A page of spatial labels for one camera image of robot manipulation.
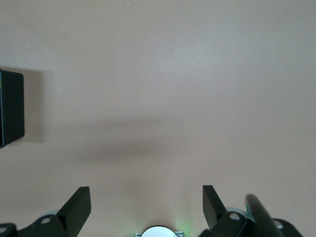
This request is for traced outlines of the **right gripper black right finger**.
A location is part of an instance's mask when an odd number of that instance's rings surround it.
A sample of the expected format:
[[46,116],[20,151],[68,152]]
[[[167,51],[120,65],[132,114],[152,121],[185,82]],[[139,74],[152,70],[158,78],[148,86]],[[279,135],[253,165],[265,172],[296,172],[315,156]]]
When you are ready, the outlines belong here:
[[272,218],[254,194],[246,195],[242,211],[226,208],[214,187],[204,185],[202,203],[208,229],[199,237],[303,237],[291,223]]

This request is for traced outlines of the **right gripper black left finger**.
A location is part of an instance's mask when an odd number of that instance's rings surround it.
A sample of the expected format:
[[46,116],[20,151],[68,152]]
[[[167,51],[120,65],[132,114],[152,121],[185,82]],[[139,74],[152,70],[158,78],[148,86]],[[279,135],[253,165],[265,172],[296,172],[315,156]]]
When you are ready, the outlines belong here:
[[0,223],[0,237],[77,237],[90,213],[90,188],[80,187],[57,213],[41,216],[23,229]]

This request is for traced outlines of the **black plastic box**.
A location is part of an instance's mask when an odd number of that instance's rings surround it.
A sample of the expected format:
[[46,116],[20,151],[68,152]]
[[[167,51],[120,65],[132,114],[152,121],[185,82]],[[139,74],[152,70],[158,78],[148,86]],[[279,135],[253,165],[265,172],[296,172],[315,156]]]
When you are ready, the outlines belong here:
[[24,77],[0,69],[0,149],[24,135]]

